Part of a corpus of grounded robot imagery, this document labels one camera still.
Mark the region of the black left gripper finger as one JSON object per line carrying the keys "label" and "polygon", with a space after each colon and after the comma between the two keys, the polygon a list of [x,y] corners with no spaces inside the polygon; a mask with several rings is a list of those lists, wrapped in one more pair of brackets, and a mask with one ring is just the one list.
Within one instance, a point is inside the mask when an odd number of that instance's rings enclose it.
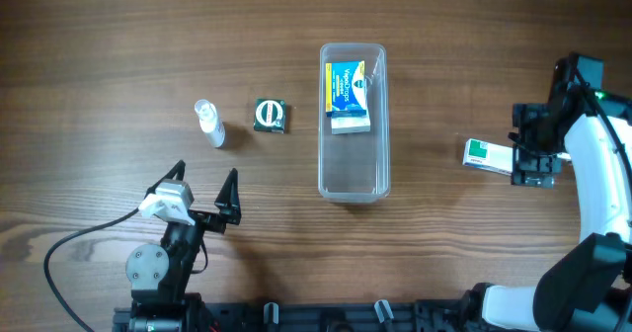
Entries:
{"label": "black left gripper finger", "polygon": [[186,172],[186,163],[184,160],[179,160],[162,178],[160,178],[157,182],[155,182],[152,186],[150,186],[146,192],[145,196],[150,194],[154,194],[157,187],[165,180],[177,180],[183,181]]}
{"label": "black left gripper finger", "polygon": [[241,205],[238,193],[238,171],[232,168],[219,191],[215,202],[218,215],[228,224],[239,225]]}

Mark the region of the white green Panadol box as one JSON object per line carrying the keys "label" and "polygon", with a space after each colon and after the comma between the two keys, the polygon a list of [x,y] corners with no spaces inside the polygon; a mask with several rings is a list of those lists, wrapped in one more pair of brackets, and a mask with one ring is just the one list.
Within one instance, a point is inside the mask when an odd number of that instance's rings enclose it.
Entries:
{"label": "white green Panadol box", "polygon": [[510,176],[513,172],[513,149],[470,138],[465,143],[462,165]]}

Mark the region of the white medicine box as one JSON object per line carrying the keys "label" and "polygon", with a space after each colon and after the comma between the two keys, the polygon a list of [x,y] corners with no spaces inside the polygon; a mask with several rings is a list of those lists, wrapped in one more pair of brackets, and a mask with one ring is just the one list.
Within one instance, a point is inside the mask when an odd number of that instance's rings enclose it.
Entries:
{"label": "white medicine box", "polygon": [[332,134],[348,134],[370,131],[369,115],[361,117],[331,118]]}

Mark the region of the blue VapoDrops lozenge box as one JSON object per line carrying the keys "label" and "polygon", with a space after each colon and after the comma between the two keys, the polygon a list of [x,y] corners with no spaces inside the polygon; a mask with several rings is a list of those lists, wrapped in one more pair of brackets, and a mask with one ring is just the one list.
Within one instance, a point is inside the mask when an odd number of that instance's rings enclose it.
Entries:
{"label": "blue VapoDrops lozenge box", "polygon": [[367,114],[363,60],[325,64],[325,111],[329,118],[363,117]]}

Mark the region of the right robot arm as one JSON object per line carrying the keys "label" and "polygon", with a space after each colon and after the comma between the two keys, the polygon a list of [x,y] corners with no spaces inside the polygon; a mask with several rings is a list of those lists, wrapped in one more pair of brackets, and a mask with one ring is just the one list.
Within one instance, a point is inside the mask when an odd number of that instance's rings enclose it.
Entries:
{"label": "right robot arm", "polygon": [[628,331],[631,290],[631,101],[602,87],[602,60],[571,52],[544,103],[513,105],[511,182],[550,188],[573,166],[578,245],[534,287],[479,284],[461,299],[461,330]]}

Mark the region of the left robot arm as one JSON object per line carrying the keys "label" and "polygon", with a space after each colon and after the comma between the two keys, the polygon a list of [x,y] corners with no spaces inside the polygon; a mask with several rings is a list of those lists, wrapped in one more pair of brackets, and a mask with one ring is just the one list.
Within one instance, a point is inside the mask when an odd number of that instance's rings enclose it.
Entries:
{"label": "left robot arm", "polygon": [[207,252],[204,235],[222,234],[241,221],[238,171],[229,171],[214,205],[216,212],[192,208],[193,192],[184,181],[186,163],[179,161],[148,188],[137,210],[167,223],[160,242],[132,251],[125,272],[131,284],[129,310],[118,310],[114,331],[218,331],[219,322],[198,292],[188,292],[198,253]]}

